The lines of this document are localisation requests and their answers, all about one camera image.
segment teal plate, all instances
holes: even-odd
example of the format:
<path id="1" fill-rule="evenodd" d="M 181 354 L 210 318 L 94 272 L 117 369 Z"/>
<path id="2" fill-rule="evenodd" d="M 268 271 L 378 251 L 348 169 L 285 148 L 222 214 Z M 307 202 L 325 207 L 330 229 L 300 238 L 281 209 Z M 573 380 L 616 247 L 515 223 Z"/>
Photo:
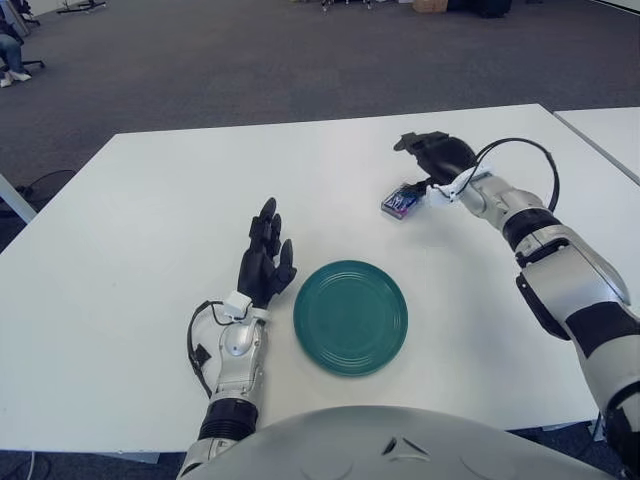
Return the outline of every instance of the teal plate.
<path id="1" fill-rule="evenodd" d="M 296 298 L 293 323 L 302 348 L 318 365 L 336 375 L 368 375 L 402 347 L 407 304 L 382 270 L 345 260 L 307 279 Z"/>

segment jeans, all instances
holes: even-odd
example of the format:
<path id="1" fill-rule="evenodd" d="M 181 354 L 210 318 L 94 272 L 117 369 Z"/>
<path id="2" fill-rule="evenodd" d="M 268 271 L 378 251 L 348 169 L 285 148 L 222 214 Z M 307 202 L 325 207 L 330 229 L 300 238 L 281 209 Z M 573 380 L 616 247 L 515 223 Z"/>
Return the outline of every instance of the jeans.
<path id="1" fill-rule="evenodd" d="M 22 66 L 22 50 L 15 38 L 0 33 L 0 57 L 7 63 L 9 70 L 25 73 Z"/>

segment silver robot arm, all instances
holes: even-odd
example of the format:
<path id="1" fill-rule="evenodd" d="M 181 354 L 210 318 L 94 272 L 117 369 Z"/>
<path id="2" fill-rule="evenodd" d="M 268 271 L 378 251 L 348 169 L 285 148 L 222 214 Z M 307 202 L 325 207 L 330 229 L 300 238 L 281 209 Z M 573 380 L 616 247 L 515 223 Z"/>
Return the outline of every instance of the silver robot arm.
<path id="1" fill-rule="evenodd" d="M 270 198 L 251 222 L 251 243 L 242 256 L 237 291 L 224 303 L 204 302 L 191 319 L 188 357 L 209 396 L 209 407 L 198 440 L 189 448 L 178 478 L 197 472 L 198 467 L 209 464 L 256 430 L 262 405 L 267 306 L 273 295 L 282 293 L 296 275 L 291 241 L 280 243 L 281 227 L 276 201 Z M 226 323 L 217 320 L 215 305 L 219 304 L 223 305 Z M 219 373 L 204 347 L 206 339 L 193 335 L 194 322 L 209 307 L 216 323 L 224 326 L 220 334 L 219 330 L 210 330 L 210 335 L 218 340 Z"/>
<path id="2" fill-rule="evenodd" d="M 269 315 L 250 304 L 251 299 L 239 292 L 233 292 L 224 303 L 225 316 L 231 323 L 224 327 L 218 342 L 220 373 L 216 379 L 216 372 L 211 371 L 213 362 L 205 360 L 203 378 L 212 386 L 209 407 L 198 440 L 187 451 L 178 478 L 218 457 L 256 430 L 262 406 Z"/>
<path id="3" fill-rule="evenodd" d="M 518 289 L 548 333 L 575 345 L 607 441 L 639 475 L 640 319 L 627 308 L 629 292 L 618 272 L 536 195 L 477 168 L 461 140 L 407 134 L 396 145 L 403 149 L 432 176 L 428 201 L 460 200 L 507 240 L 522 268 Z"/>

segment gray carpet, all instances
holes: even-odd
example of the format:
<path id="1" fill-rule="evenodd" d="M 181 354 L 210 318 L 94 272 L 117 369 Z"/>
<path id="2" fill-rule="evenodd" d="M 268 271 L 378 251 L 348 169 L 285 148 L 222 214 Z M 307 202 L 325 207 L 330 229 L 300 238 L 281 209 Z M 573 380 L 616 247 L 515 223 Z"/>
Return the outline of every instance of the gray carpet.
<path id="1" fill-rule="evenodd" d="M 318 3 L 288 0 L 111 0 L 90 15 L 40 20 L 24 53 L 48 68 L 0 91 L 0 172 L 14 184 L 79 169 L 118 132 L 528 102 L 640 105 L 639 19 L 586 0 L 516 0 L 497 20 L 395 3 L 323 15 Z M 0 219 L 0 249 L 20 228 Z M 521 433 L 571 455 L 589 438 L 584 425 Z M 26 458 L 0 453 L 0 478 Z M 180 463 L 44 458 L 57 479 L 168 479 Z M 584 459 L 619 471 L 604 445 Z"/>

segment white table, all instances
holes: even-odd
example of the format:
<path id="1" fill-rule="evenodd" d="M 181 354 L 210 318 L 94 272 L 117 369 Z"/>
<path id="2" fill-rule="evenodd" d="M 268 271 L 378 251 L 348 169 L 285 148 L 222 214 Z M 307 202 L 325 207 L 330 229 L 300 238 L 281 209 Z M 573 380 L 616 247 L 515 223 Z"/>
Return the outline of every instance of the white table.
<path id="1" fill-rule="evenodd" d="M 640 185 L 640 107 L 570 110 L 555 115 Z"/>
<path id="2" fill-rule="evenodd" d="M 557 215 L 640 298 L 640 229 L 629 221 L 640 189 L 538 105 L 117 135 L 0 255 L 0 448 L 186 449 L 207 404 L 185 355 L 187 323 L 203 299 L 235 287 L 251 216 L 270 195 L 299 273 L 271 304 L 261 425 L 354 404 L 504 429 L 594 418 L 573 347 L 520 298 L 498 232 L 461 205 L 404 222 L 380 212 L 400 182 L 423 178 L 394 143 L 433 130 L 474 149 L 507 136 L 545 145 L 562 180 Z M 537 150 L 505 145 L 488 161 L 548 199 Z M 409 309 L 402 350 L 364 378 L 325 373 L 293 330 L 300 286 L 338 259 L 385 270 Z"/>

